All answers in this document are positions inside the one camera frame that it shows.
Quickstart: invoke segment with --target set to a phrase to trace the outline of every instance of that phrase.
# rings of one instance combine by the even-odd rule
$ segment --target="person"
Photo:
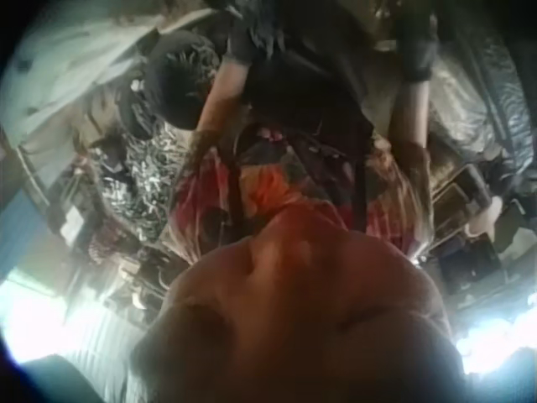
[[[142,401],[463,400],[440,293],[411,263],[432,236],[435,47],[399,37],[388,139],[350,133],[352,155],[244,112],[257,49],[236,25],[170,203],[191,267],[132,354]]]

